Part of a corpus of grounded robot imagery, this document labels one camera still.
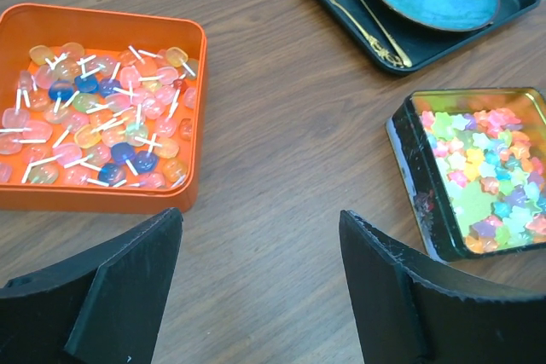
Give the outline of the black tin of star candies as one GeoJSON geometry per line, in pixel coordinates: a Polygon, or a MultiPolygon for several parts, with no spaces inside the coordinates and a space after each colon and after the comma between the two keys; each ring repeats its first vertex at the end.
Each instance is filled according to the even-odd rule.
{"type": "Polygon", "coordinates": [[[386,121],[386,132],[431,258],[544,248],[542,91],[416,91],[386,121]]]}

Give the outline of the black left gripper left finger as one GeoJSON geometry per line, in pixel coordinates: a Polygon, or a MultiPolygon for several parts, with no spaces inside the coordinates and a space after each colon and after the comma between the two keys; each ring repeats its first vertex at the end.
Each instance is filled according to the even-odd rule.
{"type": "Polygon", "coordinates": [[[3,363],[150,363],[183,237],[169,208],[1,289],[3,363]]]}

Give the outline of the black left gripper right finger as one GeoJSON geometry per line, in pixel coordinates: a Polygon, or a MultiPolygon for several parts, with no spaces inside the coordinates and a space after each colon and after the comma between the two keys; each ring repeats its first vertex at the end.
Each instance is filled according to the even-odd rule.
{"type": "Polygon", "coordinates": [[[545,296],[437,262],[354,211],[340,249],[367,363],[543,363],[545,296]]]}

